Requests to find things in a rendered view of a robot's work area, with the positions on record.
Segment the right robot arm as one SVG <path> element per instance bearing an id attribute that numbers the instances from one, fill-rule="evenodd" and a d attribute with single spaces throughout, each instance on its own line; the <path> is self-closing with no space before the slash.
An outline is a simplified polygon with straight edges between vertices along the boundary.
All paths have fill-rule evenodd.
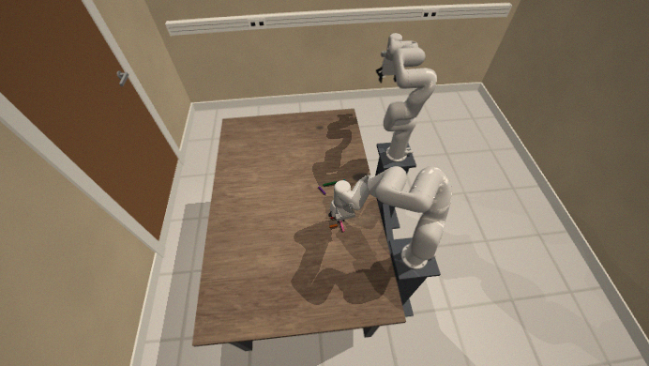
<path id="1" fill-rule="evenodd" d="M 410 147 L 406 147 L 415 128 L 416 117 L 433 93 L 437 77 L 432 69 L 405 69 L 419 66 L 425 60 L 425 53 L 418 48 L 416 42 L 402 41 L 402 35 L 393 33 L 389 36 L 387 48 L 388 52 L 381 51 L 381 57 L 390 61 L 393 58 L 398 87 L 416 88 L 407 100 L 390 103 L 385 113 L 384 129 L 394 131 L 386 156 L 392 161 L 400 162 L 406 159 L 407 154 L 413 153 Z"/>

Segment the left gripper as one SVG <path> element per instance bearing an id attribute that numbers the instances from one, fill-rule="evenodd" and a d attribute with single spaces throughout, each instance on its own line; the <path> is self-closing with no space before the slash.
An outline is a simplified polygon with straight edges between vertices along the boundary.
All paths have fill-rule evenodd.
<path id="1" fill-rule="evenodd" d="M 328 214 L 328 216 L 335 218 L 335 214 L 339 214 L 339 213 L 337 211 L 337 207 L 334 205 L 334 200 L 332 200 L 330 205 L 330 213 Z"/>

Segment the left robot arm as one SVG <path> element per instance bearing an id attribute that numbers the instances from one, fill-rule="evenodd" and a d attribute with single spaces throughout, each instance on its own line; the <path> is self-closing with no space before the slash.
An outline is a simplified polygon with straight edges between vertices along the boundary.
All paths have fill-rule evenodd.
<path id="1" fill-rule="evenodd" d="M 420 269 L 436 257 L 451 204 L 452 188 L 445 173 L 433 166 L 419 172 L 409 192 L 402 191 L 406 179 L 406 172 L 394 166 L 376 176 L 364 176 L 352 190 L 347 181 L 338 181 L 334 186 L 334 205 L 339 214 L 335 214 L 335 218 L 336 221 L 354 218 L 355 210 L 362 208 L 370 194 L 386 205 L 422 213 L 412 241 L 401 252 L 401 259 L 407 267 Z"/>

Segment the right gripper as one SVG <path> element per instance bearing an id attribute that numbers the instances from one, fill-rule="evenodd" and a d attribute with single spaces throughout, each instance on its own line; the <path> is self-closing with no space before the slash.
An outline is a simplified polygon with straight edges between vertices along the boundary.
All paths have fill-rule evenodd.
<path id="1" fill-rule="evenodd" d="M 381 72 L 379 72 L 381 71 Z M 387 60 L 384 58 L 383 64 L 379 69 L 376 69 L 376 72 L 379 76 L 379 82 L 382 83 L 384 75 L 394 75 L 394 82 L 396 82 L 395 72 L 393 68 L 393 61 Z"/>

